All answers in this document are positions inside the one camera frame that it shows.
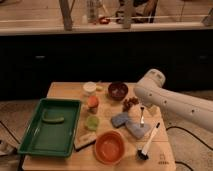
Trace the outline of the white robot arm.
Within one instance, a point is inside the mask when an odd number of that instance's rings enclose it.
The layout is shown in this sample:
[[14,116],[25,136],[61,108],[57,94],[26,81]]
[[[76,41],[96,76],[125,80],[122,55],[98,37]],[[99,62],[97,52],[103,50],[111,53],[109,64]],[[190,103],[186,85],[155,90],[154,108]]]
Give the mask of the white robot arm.
[[157,105],[213,132],[213,101],[163,89],[165,75],[150,69],[134,86],[145,104]]

